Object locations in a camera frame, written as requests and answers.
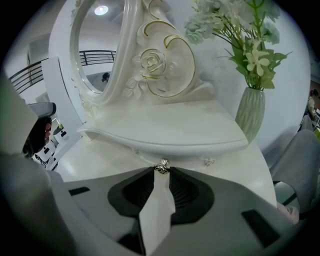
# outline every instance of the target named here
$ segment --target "mirror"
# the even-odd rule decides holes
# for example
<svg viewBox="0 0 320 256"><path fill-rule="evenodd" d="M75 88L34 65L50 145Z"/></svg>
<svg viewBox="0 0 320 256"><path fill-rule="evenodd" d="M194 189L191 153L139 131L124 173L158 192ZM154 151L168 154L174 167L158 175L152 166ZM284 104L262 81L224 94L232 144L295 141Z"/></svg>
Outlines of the mirror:
<svg viewBox="0 0 320 256"><path fill-rule="evenodd" d="M101 94L117 56L125 0L97 0L87 11L79 34L79 73L86 86Z"/></svg>

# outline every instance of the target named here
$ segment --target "tabletop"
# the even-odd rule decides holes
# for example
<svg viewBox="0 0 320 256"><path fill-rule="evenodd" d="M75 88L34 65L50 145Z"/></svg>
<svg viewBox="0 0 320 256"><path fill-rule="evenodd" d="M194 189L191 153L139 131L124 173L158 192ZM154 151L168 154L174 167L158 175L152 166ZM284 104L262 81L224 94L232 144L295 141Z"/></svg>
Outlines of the tabletop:
<svg viewBox="0 0 320 256"><path fill-rule="evenodd" d="M99 135L92 141L80 139L60 159L55 171L65 182L71 182L116 175L149 166L131 148ZM207 168L194 170L239 183L277 207L276 193L267 163L255 142L246 149L217 156L215 162Z"/></svg>

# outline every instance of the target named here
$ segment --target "flower bouquet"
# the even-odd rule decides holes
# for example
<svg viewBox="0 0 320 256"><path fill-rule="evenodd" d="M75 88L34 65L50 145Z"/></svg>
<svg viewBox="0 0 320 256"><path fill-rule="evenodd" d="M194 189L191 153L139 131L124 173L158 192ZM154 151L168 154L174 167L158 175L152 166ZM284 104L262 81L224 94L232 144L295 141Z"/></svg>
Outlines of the flower bouquet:
<svg viewBox="0 0 320 256"><path fill-rule="evenodd" d="M274 52L265 42L278 44L279 31L273 25L280 16L271 0L194 0L195 14L185 25L186 37L193 44L219 37L231 45L229 59L244 76L244 91L236 122L249 143L257 135L265 112L264 89L274 89L275 68L288 54Z"/></svg>

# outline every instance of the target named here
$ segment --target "carved rose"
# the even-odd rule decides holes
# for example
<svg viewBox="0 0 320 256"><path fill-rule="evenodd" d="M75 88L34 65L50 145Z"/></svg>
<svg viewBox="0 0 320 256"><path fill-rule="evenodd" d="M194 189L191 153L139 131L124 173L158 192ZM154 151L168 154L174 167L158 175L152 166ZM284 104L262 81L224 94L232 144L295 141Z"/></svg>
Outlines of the carved rose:
<svg viewBox="0 0 320 256"><path fill-rule="evenodd" d="M148 49L140 56L143 76L158 77L163 75L166 69L166 57L157 49Z"/></svg>

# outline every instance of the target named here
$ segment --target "chair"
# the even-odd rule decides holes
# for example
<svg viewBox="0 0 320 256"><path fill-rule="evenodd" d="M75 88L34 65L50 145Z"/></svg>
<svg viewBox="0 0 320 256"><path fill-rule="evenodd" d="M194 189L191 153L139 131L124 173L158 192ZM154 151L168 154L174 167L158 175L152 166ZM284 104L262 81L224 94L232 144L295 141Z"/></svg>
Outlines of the chair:
<svg viewBox="0 0 320 256"><path fill-rule="evenodd" d="M301 130L313 131L313 125L310 117L306 114L302 119Z"/></svg>
<svg viewBox="0 0 320 256"><path fill-rule="evenodd" d="M293 137L270 169L274 182L283 182L293 188L301 214L310 209L316 195L319 167L320 143L312 131L304 129Z"/></svg>

